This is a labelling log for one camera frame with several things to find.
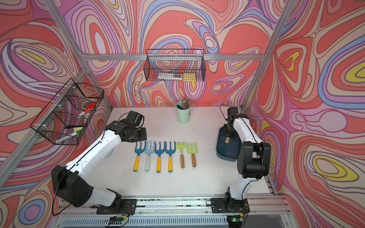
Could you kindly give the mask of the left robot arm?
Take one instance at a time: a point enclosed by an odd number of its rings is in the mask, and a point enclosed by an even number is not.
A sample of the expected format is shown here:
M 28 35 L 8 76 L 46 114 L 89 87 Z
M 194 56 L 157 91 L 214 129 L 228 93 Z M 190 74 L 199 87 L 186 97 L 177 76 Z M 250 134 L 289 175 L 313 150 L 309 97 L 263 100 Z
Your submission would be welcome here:
M 122 142 L 134 143 L 147 140 L 143 127 L 144 116 L 129 111 L 126 118 L 111 122 L 101 134 L 77 158 L 65 166 L 56 166 L 51 171 L 55 196 L 74 207 L 85 204 L 120 208 L 121 195 L 111 189 L 100 189 L 87 183 L 93 169 Z

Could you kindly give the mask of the lime green hand tool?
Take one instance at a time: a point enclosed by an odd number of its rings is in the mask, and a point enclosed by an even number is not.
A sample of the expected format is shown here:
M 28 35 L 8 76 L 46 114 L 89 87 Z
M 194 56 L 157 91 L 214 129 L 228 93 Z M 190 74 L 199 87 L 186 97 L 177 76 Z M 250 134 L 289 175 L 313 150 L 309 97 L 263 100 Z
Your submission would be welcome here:
M 180 164 L 181 164 L 181 168 L 184 169 L 185 168 L 185 162 L 184 162 L 184 154 L 183 151 L 184 149 L 187 147 L 187 143 L 186 142 L 177 142 L 176 143 L 176 148 L 178 150 L 180 150 Z

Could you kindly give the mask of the light blue rake pale handle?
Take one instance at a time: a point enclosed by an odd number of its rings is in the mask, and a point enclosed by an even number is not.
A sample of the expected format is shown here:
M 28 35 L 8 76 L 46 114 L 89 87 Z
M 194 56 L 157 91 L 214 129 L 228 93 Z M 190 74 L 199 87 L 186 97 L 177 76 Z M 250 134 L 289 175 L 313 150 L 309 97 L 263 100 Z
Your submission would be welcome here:
M 146 142 L 146 149 L 145 154 L 147 155 L 146 164 L 145 164 L 145 171 L 150 171 L 150 164 L 151 164 L 151 155 L 155 153 L 156 150 L 156 142 L 155 141 L 147 141 Z

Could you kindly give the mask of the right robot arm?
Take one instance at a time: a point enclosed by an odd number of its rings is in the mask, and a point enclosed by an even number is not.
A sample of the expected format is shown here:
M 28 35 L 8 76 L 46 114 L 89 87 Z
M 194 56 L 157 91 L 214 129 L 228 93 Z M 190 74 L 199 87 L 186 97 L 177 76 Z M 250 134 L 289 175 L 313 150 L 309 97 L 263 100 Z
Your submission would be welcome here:
M 226 120 L 223 134 L 238 138 L 241 147 L 237 159 L 239 175 L 225 193 L 225 206 L 246 206 L 246 195 L 250 188 L 269 173 L 271 146 L 256 135 L 247 115 L 240 113 L 237 107 L 227 109 Z

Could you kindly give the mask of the teal storage box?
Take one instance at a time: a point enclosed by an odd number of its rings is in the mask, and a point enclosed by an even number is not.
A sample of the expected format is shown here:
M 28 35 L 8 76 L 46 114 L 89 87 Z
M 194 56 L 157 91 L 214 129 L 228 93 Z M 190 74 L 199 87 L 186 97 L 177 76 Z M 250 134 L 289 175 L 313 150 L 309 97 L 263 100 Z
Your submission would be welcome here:
M 225 143 L 226 136 L 222 134 L 223 127 L 219 129 L 217 144 L 216 144 L 216 155 L 223 160 L 234 162 L 237 161 L 242 142 L 239 138 L 230 138 L 228 144 Z

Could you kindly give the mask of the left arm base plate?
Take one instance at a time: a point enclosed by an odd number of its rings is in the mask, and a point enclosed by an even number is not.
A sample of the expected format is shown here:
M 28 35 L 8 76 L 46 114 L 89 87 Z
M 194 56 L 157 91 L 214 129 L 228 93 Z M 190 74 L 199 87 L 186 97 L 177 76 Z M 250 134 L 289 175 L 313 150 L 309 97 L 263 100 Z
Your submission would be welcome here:
M 117 199 L 111 206 L 99 206 L 98 215 L 127 214 L 133 215 L 136 210 L 137 199 Z

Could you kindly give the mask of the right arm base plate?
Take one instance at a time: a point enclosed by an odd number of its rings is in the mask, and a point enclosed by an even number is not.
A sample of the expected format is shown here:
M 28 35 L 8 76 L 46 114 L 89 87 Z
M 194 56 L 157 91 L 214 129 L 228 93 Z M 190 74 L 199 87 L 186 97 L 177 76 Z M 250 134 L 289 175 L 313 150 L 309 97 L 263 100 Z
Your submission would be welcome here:
M 210 205 L 212 213 L 242 213 L 247 214 L 250 212 L 250 207 L 247 199 L 224 199 L 224 198 L 211 198 Z

